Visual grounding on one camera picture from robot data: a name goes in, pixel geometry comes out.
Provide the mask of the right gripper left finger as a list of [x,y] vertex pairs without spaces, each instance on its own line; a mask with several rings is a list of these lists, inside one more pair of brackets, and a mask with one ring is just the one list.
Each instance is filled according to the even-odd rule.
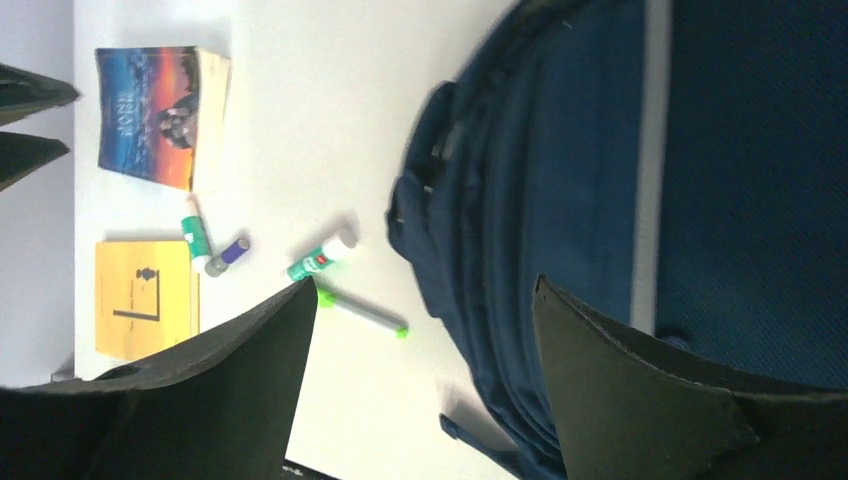
[[317,310],[312,280],[189,340],[1,392],[5,479],[279,479]]

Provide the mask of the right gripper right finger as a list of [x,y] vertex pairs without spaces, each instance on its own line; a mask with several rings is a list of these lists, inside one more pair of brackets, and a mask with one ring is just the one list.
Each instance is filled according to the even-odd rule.
[[539,277],[533,322],[572,479],[843,479],[847,394],[717,364]]

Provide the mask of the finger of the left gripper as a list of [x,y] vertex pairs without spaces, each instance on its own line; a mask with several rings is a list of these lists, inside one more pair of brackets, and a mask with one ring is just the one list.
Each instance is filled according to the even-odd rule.
[[70,149],[60,140],[1,132],[1,190],[64,156]]
[[67,82],[1,64],[2,126],[78,98],[78,91]]

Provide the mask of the yellow paperback book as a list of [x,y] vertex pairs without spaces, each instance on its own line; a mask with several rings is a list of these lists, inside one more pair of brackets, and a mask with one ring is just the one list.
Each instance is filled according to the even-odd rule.
[[95,350],[136,361],[200,333],[200,277],[184,240],[95,247]]

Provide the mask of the navy blue backpack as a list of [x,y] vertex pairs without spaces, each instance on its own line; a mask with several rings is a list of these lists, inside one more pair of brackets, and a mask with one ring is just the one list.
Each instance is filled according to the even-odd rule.
[[572,479],[539,277],[747,373],[847,394],[847,5],[521,1],[411,136],[387,213],[514,442]]

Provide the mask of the Jane Eyre paperback book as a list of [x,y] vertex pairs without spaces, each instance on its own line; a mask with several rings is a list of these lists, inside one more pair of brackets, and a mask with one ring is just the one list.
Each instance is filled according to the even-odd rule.
[[218,183],[232,62],[196,46],[99,48],[98,165],[211,193]]

